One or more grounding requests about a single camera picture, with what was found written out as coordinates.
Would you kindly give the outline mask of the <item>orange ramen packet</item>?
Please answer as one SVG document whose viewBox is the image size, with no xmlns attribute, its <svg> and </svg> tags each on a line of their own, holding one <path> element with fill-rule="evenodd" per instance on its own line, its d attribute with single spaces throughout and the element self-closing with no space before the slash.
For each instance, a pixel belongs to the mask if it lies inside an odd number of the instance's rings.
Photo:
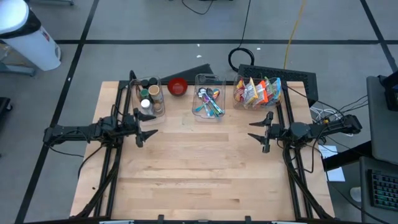
<svg viewBox="0 0 398 224">
<path fill-rule="evenodd" d="M 255 100 L 255 105 L 264 105 L 268 103 L 268 96 L 266 90 L 266 81 L 262 80 L 258 85 L 256 85 L 257 99 Z"/>
</svg>

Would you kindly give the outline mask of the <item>wide clear plastic bin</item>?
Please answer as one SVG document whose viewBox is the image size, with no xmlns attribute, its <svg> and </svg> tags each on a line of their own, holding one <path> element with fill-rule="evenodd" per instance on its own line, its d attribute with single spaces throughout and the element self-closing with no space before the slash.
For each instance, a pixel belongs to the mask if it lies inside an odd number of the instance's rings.
<svg viewBox="0 0 398 224">
<path fill-rule="evenodd" d="M 251 77 L 243 77 L 241 75 L 238 75 L 235 79 L 234 79 L 234 91 L 236 89 L 236 85 L 238 84 L 238 81 L 240 79 L 244 80 L 244 84 L 248 84 L 249 83 L 249 79 Z M 262 80 L 265 80 L 264 78 L 252 78 L 254 80 L 254 84 L 258 85 Z M 269 78 L 269 80 L 271 81 L 271 83 L 274 81 L 275 78 Z M 238 102 L 234 99 L 234 91 L 233 91 L 233 103 L 234 103 L 234 107 L 236 109 L 239 110 L 251 110 L 251 111 L 266 111 L 266 110 L 271 110 L 273 107 L 279 106 L 281 103 L 281 96 L 280 96 L 280 101 L 277 103 L 274 103 L 273 101 L 271 101 L 270 103 L 268 102 L 267 104 L 264 105 L 255 105 L 254 102 L 250 105 L 245 105 L 243 102 Z"/>
</svg>

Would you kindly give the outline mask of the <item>white paper sheet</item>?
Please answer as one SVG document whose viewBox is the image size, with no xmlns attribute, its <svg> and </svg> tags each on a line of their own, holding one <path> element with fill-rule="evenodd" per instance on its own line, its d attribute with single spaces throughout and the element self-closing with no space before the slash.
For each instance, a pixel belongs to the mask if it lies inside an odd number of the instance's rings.
<svg viewBox="0 0 398 224">
<path fill-rule="evenodd" d="M 323 159 L 327 159 L 331 156 L 335 156 L 338 153 L 335 146 L 319 145 L 318 149 L 320 150 Z M 327 171 L 326 178 L 330 182 L 344 182 L 345 181 L 345 176 L 343 173 L 343 169 L 341 167 Z"/>
</svg>

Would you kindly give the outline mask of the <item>black caster foot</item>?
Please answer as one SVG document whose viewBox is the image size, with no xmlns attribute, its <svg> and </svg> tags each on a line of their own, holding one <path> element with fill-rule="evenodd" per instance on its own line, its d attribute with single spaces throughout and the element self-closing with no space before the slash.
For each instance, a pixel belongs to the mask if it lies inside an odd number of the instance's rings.
<svg viewBox="0 0 398 224">
<path fill-rule="evenodd" d="M 6 112 L 12 111 L 13 106 L 11 105 L 11 99 L 6 97 L 0 97 L 0 116 Z"/>
</svg>

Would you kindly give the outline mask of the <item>backlit black keyboard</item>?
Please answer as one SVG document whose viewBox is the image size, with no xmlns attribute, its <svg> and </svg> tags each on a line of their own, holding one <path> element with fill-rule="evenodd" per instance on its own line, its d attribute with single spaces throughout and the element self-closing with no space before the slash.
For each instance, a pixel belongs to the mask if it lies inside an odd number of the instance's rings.
<svg viewBox="0 0 398 224">
<path fill-rule="evenodd" d="M 398 175 L 369 169 L 367 182 L 373 207 L 398 212 Z"/>
</svg>

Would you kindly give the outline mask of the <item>sesame seasoning jar white label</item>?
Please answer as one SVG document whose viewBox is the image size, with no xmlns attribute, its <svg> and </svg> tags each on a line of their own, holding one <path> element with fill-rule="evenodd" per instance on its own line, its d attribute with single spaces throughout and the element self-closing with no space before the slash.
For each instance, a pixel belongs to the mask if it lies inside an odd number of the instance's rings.
<svg viewBox="0 0 398 224">
<path fill-rule="evenodd" d="M 141 101 L 141 111 L 144 114 L 153 115 L 154 109 L 151 101 L 149 99 L 143 99 Z"/>
</svg>

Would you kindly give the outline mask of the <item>black desk leg bar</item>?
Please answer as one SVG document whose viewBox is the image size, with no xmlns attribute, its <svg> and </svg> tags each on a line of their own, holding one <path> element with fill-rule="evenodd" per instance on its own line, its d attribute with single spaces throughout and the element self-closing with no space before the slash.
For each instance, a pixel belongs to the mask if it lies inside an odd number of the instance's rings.
<svg viewBox="0 0 398 224">
<path fill-rule="evenodd" d="M 326 159 L 322 159 L 324 171 L 337 169 L 358 162 L 360 157 L 373 158 L 371 141 L 362 143 L 344 152 L 339 152 Z"/>
</svg>

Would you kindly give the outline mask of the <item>tan lid jar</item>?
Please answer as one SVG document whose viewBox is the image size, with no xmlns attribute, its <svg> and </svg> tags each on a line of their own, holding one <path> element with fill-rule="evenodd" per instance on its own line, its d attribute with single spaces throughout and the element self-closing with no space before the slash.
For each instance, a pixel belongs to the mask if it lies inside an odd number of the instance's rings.
<svg viewBox="0 0 398 224">
<path fill-rule="evenodd" d="M 153 99 L 154 103 L 163 103 L 163 94 L 161 87 L 158 85 L 151 85 L 148 88 L 149 95 Z"/>
</svg>

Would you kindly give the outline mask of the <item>small purple gold spoon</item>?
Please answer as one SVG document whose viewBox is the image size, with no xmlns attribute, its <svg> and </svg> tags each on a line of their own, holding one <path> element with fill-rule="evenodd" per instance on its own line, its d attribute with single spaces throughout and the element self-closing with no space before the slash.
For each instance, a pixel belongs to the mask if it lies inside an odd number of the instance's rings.
<svg viewBox="0 0 398 224">
<path fill-rule="evenodd" d="M 210 99 L 206 95 L 202 96 L 202 100 L 205 105 L 205 110 L 208 112 L 208 116 L 218 116 L 215 108 L 213 107 L 213 104 L 210 102 Z"/>
</svg>

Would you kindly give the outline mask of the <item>red roast beef ramen packet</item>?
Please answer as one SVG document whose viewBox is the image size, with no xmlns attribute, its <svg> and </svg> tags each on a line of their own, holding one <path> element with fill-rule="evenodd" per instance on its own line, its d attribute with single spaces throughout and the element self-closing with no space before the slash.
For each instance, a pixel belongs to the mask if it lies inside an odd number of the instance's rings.
<svg viewBox="0 0 398 224">
<path fill-rule="evenodd" d="M 236 85 L 236 89 L 234 91 L 234 99 L 238 102 L 244 101 L 244 93 L 245 93 L 246 86 L 244 84 L 244 80 L 241 78 Z"/>
</svg>

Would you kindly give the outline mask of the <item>red bowl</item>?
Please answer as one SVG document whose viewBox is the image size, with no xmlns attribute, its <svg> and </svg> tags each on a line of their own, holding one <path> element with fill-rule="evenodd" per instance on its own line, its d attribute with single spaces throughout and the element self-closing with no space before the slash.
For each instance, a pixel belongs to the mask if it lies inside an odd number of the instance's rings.
<svg viewBox="0 0 398 224">
<path fill-rule="evenodd" d="M 183 96 L 187 91 L 187 81 L 184 78 L 172 78 L 167 84 L 168 91 L 173 96 Z"/>
</svg>

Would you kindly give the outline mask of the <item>white trash can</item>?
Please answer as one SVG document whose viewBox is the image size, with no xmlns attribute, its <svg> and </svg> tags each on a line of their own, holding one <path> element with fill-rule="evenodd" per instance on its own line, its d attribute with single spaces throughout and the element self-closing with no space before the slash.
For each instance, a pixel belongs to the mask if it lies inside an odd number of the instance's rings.
<svg viewBox="0 0 398 224">
<path fill-rule="evenodd" d="M 0 0 L 0 40 L 43 71 L 61 65 L 60 47 L 24 0 Z"/>
</svg>

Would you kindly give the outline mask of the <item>blue white snack bag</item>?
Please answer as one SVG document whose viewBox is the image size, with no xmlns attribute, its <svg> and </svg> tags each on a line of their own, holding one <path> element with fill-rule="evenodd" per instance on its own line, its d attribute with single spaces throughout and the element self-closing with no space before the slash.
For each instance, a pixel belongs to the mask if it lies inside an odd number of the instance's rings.
<svg viewBox="0 0 398 224">
<path fill-rule="evenodd" d="M 272 82 L 272 87 L 274 91 L 274 96 L 272 97 L 272 100 L 274 103 L 277 103 L 280 101 L 280 96 L 281 96 L 281 80 L 280 78 L 275 78 L 274 81 Z"/>
</svg>

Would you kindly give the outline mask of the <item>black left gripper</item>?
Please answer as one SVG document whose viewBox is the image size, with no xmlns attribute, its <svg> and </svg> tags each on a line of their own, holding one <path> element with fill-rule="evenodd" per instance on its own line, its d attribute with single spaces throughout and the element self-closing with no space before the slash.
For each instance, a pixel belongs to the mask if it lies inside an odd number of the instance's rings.
<svg viewBox="0 0 398 224">
<path fill-rule="evenodd" d="M 158 132 L 158 129 L 153 129 L 150 131 L 142 131 L 139 123 L 139 115 L 140 121 L 150 121 L 156 119 L 157 117 L 152 114 L 143 114 L 137 108 L 133 109 L 132 114 L 127 113 L 123 117 L 123 128 L 125 132 L 129 134 L 136 135 L 136 145 L 137 147 L 143 147 L 144 141 L 149 139 L 152 135 Z"/>
</svg>

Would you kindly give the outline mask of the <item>dark grey metal spoon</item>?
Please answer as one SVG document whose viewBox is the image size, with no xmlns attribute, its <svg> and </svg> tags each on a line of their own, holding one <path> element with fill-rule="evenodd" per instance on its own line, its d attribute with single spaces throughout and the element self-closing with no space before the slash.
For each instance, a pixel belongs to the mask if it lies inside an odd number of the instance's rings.
<svg viewBox="0 0 398 224">
<path fill-rule="evenodd" d="M 215 114 L 217 116 L 219 116 L 220 114 L 223 113 L 222 109 L 217 105 L 216 103 L 216 99 L 220 94 L 219 89 L 215 88 L 215 89 L 211 89 L 211 88 L 207 88 L 206 89 L 206 94 L 208 95 L 209 99 L 210 99 L 210 104 L 214 107 L 215 109 Z"/>
</svg>

